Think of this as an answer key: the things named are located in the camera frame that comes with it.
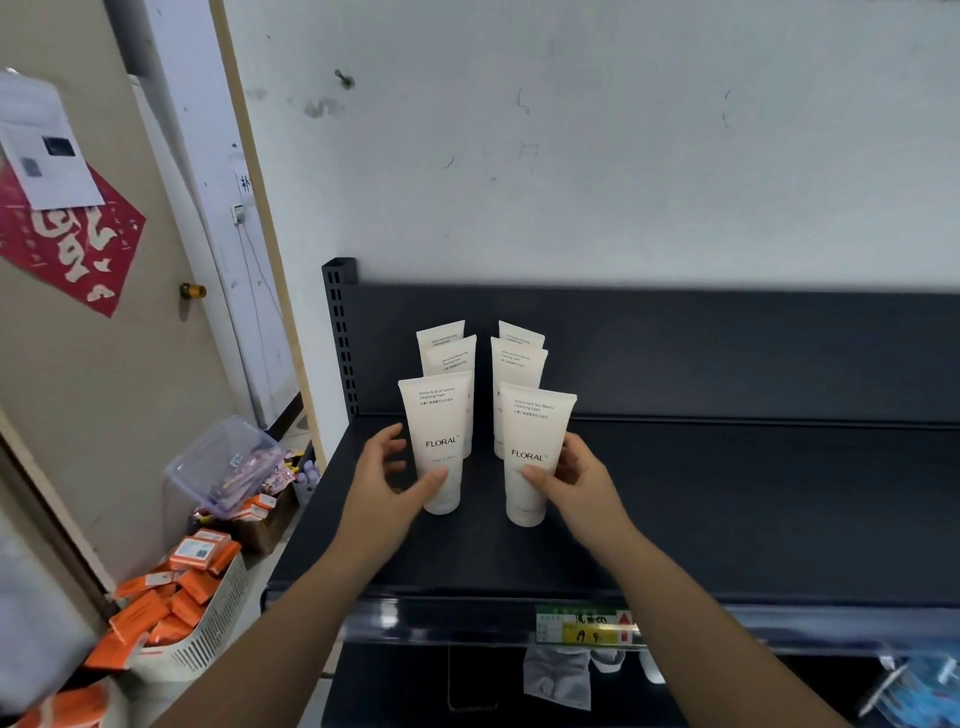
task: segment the black metal shelf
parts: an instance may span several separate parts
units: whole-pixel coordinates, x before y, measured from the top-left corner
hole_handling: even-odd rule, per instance
[[[622,604],[556,513],[532,529],[506,518],[486,345],[503,318],[546,334],[541,386],[578,394],[571,429],[637,526],[758,637],[960,647],[960,297],[370,285],[352,258],[324,280],[351,422],[267,603],[333,538],[363,443],[402,419],[414,331],[465,318],[482,343],[461,505],[418,517],[348,637],[524,644],[539,602]]]
[[[324,552],[364,442],[395,420],[351,422],[276,566],[268,602]],[[598,422],[571,428],[607,464],[637,526],[775,646],[862,653],[960,639],[957,569],[934,558],[951,542],[960,512],[953,482],[960,432]],[[366,590],[348,624],[354,637],[525,643],[537,602],[622,603],[559,514],[550,509],[536,528],[509,522],[503,463],[488,429],[477,424],[460,507],[418,517]],[[397,483],[409,483],[413,470],[411,464]]]

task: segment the door knob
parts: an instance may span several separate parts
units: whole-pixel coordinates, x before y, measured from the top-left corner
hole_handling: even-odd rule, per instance
[[[180,297],[185,301],[206,298],[206,286],[198,283],[181,283]]]

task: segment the white tube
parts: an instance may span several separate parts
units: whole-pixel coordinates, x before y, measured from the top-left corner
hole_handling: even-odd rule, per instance
[[[519,384],[523,387],[540,386],[546,349],[515,344],[495,336],[490,337],[493,353],[493,452],[503,459],[503,407],[500,405],[500,385]]]
[[[439,347],[448,341],[464,338],[464,321],[454,321],[452,324],[440,324],[438,327],[425,328],[417,332],[417,345],[420,347],[420,370],[427,376],[426,357],[428,349]]]
[[[477,354],[476,334],[459,341],[448,341],[439,347],[424,352],[425,376],[445,375],[450,372],[470,372],[470,388],[467,392],[467,432],[464,435],[464,457],[470,457],[473,450],[473,376]]]
[[[497,323],[500,324],[501,339],[512,341],[515,344],[526,344],[528,347],[536,349],[543,348],[543,342],[546,340],[546,336],[543,334],[531,331],[529,328],[515,327],[506,321],[498,321]]]
[[[557,470],[577,396],[515,384],[502,384],[500,391],[507,452],[503,460],[507,518],[516,525],[538,525],[546,515],[546,498],[526,481],[520,468],[536,465],[551,474]]]
[[[424,376],[397,382],[407,411],[417,478],[446,465],[449,473],[440,492],[423,509],[435,516],[460,505],[464,474],[464,431],[471,372]]]

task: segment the white plastic basket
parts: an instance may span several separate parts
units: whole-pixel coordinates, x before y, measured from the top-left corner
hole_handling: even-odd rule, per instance
[[[131,671],[148,683],[177,683],[200,677],[220,654],[243,607],[247,583],[243,554],[237,554],[190,636],[163,647],[144,647],[133,660]]]

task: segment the price label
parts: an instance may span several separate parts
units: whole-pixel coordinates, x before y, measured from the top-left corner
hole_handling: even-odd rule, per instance
[[[566,605],[538,605],[537,642],[620,647],[642,644],[628,610]]]
[[[620,644],[620,634],[623,632],[615,624],[578,624],[564,622],[561,636],[564,644],[611,645]]]

